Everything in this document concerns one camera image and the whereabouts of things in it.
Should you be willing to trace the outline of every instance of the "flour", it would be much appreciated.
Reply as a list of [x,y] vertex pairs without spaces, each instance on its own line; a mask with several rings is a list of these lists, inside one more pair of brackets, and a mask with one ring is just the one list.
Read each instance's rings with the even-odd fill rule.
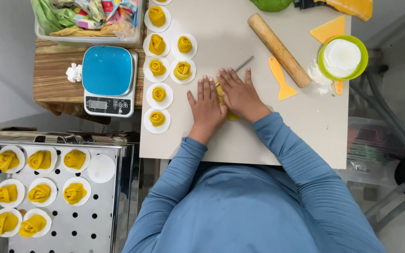
[[316,83],[316,90],[319,94],[326,95],[332,91],[331,85],[334,82],[323,75],[318,67],[316,59],[314,59],[313,63],[307,67],[307,74],[309,74],[312,80]]

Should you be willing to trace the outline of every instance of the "orange spatula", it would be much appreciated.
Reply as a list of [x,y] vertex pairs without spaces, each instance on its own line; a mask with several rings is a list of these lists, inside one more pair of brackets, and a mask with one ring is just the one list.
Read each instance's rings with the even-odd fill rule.
[[273,76],[278,81],[281,88],[279,89],[279,101],[289,98],[293,95],[298,94],[295,89],[291,88],[287,83],[285,83],[284,72],[282,71],[281,65],[279,64],[278,60],[271,56],[268,58],[268,63],[270,64],[271,72]]

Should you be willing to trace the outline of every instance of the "yellow dough rose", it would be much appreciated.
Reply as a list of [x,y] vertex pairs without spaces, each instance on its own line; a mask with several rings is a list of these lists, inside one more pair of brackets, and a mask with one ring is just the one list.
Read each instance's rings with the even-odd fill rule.
[[87,195],[87,191],[81,183],[70,184],[64,190],[64,198],[70,205],[78,203],[85,195]]
[[21,222],[18,233],[22,237],[32,237],[46,226],[46,219],[42,215],[34,214],[29,219]]
[[166,92],[162,87],[155,87],[153,89],[153,99],[157,102],[162,102],[166,97]]
[[8,150],[0,153],[0,170],[7,172],[10,169],[15,168],[20,164],[17,154],[15,152]]
[[[218,94],[218,102],[225,104],[223,101],[223,98],[221,97],[223,90],[221,89],[220,85],[217,86],[217,94]],[[231,120],[231,121],[235,121],[235,120],[239,120],[241,119],[240,116],[237,116],[236,114],[234,114],[231,111],[228,111],[228,117],[227,120]]]
[[37,151],[27,160],[27,164],[34,169],[49,169],[51,167],[51,151]]
[[80,170],[84,162],[86,161],[86,154],[80,152],[77,149],[73,149],[71,152],[65,155],[64,164],[68,168]]
[[157,27],[163,26],[165,24],[165,13],[159,6],[153,6],[149,8],[149,19],[151,23]]
[[161,76],[165,73],[166,67],[163,66],[162,62],[157,59],[153,59],[149,62],[149,70],[153,73],[153,76]]
[[178,62],[173,73],[177,79],[183,81],[192,75],[190,68],[191,66],[187,62]]
[[18,218],[11,212],[0,214],[0,234],[10,232],[18,225]]
[[149,115],[149,121],[151,121],[154,127],[161,126],[165,123],[165,115],[161,112],[152,112]]
[[51,188],[48,185],[36,185],[27,194],[27,199],[31,202],[43,203],[51,193]]
[[0,188],[0,203],[10,203],[17,200],[18,192],[16,185],[2,186]]
[[192,49],[192,42],[186,36],[181,36],[177,41],[179,52],[187,54]]
[[149,42],[149,51],[153,54],[160,55],[165,51],[165,42],[159,34],[151,35],[151,41]]

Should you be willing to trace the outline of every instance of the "wooden rolling pin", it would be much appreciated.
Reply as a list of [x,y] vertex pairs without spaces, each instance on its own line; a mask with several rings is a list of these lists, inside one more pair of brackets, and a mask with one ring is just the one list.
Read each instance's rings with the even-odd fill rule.
[[289,50],[258,13],[248,19],[248,24],[300,88],[304,88],[312,82],[312,78],[307,75],[301,65],[299,65],[293,55],[290,54]]

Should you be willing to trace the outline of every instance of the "black object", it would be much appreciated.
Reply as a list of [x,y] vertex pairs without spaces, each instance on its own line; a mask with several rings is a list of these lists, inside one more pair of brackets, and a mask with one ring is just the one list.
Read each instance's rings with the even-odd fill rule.
[[313,0],[295,0],[293,1],[293,4],[295,5],[295,8],[299,8],[300,10],[328,5],[326,2],[314,2]]

